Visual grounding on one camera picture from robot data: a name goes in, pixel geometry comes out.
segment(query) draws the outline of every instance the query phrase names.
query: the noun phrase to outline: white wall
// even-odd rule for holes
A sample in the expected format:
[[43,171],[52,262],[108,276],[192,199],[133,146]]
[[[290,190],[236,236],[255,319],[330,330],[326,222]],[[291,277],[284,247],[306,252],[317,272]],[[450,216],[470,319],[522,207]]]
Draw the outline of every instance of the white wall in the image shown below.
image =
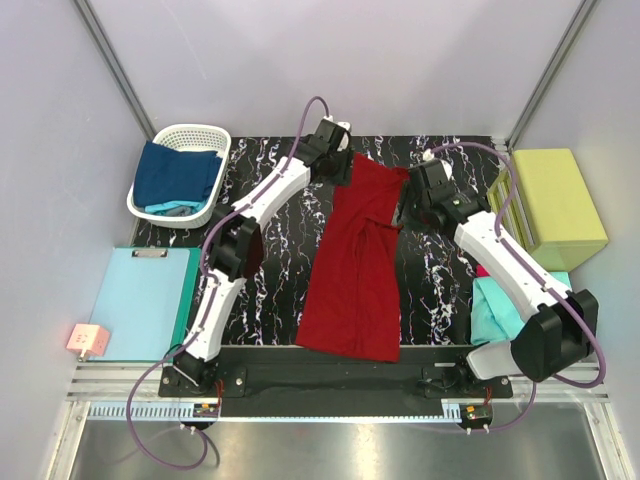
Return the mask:
[[640,366],[640,3],[600,2],[518,148],[569,147],[611,243],[572,275],[600,302],[605,380],[635,469]]
[[144,141],[68,0],[0,14],[0,464],[32,479],[75,367]]
[[579,0],[92,0],[159,128],[506,136]]

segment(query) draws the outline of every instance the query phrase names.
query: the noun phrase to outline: red garment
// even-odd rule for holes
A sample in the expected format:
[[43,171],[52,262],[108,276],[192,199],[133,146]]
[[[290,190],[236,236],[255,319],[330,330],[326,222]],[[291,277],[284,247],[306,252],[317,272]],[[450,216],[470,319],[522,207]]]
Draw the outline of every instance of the red garment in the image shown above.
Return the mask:
[[478,278],[481,277],[489,277],[489,272],[487,272],[487,270],[482,266],[482,265],[478,265],[478,268],[476,268],[476,276]]
[[337,187],[316,254],[296,344],[348,357],[397,362],[399,229],[391,226],[406,169],[356,154],[348,187]]

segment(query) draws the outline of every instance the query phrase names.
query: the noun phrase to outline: teal cloth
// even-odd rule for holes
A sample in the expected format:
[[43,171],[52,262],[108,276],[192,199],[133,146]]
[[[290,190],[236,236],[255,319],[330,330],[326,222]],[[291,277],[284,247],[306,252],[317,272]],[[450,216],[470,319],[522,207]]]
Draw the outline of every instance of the teal cloth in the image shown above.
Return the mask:
[[191,213],[194,214],[202,210],[206,204],[207,204],[206,200],[202,202],[181,202],[181,201],[165,202],[165,203],[158,203],[156,205],[148,205],[144,207],[144,211],[152,215],[165,215],[167,211],[172,210],[174,208],[191,207],[191,210],[192,210]]
[[[552,273],[556,280],[569,288],[569,274]],[[512,340],[518,336],[524,322],[507,294],[491,277],[476,278],[473,281],[473,307],[471,308],[471,343],[481,345],[487,342]]]

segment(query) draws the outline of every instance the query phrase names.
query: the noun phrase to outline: metal floor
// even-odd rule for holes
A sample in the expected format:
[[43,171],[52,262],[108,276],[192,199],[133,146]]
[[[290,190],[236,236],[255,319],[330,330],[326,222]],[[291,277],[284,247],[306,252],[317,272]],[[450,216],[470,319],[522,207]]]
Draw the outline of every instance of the metal floor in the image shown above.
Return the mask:
[[[496,405],[495,424],[517,414]],[[142,422],[143,439],[167,423]],[[175,472],[134,450],[122,421],[88,421],[71,478],[106,479],[602,479],[604,471],[586,414],[578,404],[536,404],[519,426],[471,437],[437,433],[450,425],[224,423],[207,430],[220,464],[210,454],[199,469]],[[201,443],[185,432],[154,440],[150,449],[167,461],[191,463]]]

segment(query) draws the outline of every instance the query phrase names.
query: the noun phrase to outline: white laundry basket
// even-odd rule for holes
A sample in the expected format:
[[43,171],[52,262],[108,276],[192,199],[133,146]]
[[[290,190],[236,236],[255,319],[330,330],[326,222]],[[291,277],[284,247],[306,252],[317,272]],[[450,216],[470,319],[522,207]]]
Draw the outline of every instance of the white laundry basket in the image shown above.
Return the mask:
[[216,150],[222,159],[220,171],[213,185],[211,195],[205,207],[193,215],[186,217],[163,217],[146,213],[144,208],[138,208],[133,204],[133,184],[127,195],[127,207],[129,211],[138,218],[147,220],[149,223],[166,228],[198,228],[206,225],[211,219],[213,208],[218,199],[222,180],[227,171],[229,163],[229,149],[231,148],[231,137],[229,133],[218,127],[209,125],[180,124],[172,125],[160,131],[153,143],[164,145],[165,147],[178,150],[179,152],[204,152],[206,150]]

